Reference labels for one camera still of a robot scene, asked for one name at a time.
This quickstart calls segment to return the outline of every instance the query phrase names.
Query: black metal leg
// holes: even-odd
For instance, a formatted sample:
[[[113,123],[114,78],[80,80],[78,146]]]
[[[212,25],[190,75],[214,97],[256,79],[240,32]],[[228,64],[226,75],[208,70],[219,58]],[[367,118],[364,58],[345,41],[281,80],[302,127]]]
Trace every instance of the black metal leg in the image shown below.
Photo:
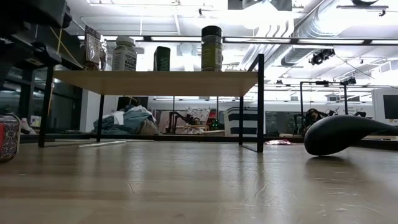
[[[243,96],[239,99],[239,145],[243,145]]]
[[[218,121],[218,96],[217,96],[217,109],[216,109],[216,119]]]
[[[347,102],[347,85],[344,85],[344,108],[346,110],[346,115],[348,115],[348,102]]]
[[[264,54],[259,54],[258,101],[257,101],[257,152],[264,150]]]
[[[172,134],[175,134],[176,128],[177,128],[177,119],[175,119],[174,121],[174,117],[177,118],[177,116],[174,115],[174,111],[175,111],[175,96],[173,96],[173,116],[170,117],[170,123],[172,124]]]
[[[45,81],[45,89],[44,89],[42,120],[40,123],[40,134],[39,134],[39,147],[44,147],[45,144],[45,131],[47,129],[47,120],[49,117],[53,75],[54,75],[54,67],[49,66],[47,68],[47,79]]]
[[[300,82],[301,129],[304,130],[303,82]]]
[[[98,127],[97,127],[97,142],[101,142],[102,133],[102,117],[104,115],[104,101],[105,96],[101,95],[101,101],[99,102],[99,115],[98,115]]]

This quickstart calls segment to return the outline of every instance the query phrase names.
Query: bottle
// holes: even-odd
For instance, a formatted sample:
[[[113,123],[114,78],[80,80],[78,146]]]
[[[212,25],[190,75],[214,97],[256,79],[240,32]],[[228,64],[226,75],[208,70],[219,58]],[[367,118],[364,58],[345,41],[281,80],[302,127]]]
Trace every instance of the bottle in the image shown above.
[[[223,67],[223,31],[217,26],[201,30],[201,70],[220,72]]]
[[[113,51],[112,71],[136,71],[137,52],[134,40],[130,37],[118,37]]]

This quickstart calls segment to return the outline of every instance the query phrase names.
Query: spotlight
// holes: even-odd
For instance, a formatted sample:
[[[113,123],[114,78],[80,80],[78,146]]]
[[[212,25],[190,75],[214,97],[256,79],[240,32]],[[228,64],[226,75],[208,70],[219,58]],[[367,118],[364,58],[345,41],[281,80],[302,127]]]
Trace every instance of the spotlight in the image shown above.
[[[334,49],[323,49],[320,52],[314,53],[310,63],[312,65],[320,65],[323,61],[328,60],[330,57],[334,56],[335,50]]]
[[[356,84],[355,77],[350,77],[349,79],[340,82],[340,85],[355,85],[355,84]]]

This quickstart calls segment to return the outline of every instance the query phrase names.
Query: black lid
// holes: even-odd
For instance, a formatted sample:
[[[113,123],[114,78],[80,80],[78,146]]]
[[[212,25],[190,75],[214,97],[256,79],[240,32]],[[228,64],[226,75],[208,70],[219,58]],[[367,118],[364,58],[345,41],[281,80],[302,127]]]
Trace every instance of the black lid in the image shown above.
[[[206,26],[201,30],[201,36],[206,37],[207,35],[217,35],[223,37],[223,30],[218,26]]]

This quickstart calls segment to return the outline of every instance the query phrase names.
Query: monitor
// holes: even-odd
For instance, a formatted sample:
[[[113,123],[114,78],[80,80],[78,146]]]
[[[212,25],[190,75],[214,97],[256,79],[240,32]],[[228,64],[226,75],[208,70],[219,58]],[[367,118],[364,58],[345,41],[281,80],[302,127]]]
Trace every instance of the monitor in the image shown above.
[[[386,119],[398,119],[398,95],[384,95],[383,99]]]

